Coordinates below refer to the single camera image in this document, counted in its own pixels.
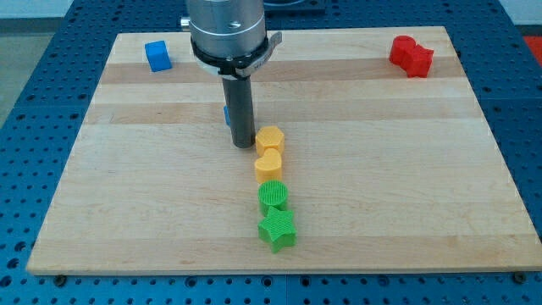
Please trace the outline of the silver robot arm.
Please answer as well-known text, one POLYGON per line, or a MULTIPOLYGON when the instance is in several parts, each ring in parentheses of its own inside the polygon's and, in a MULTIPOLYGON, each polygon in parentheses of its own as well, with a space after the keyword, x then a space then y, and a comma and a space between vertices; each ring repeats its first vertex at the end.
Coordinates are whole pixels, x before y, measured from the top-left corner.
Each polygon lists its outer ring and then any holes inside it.
POLYGON ((261 69, 282 42, 269 36, 263 0, 187 0, 186 19, 198 63, 227 80, 244 80, 261 69))

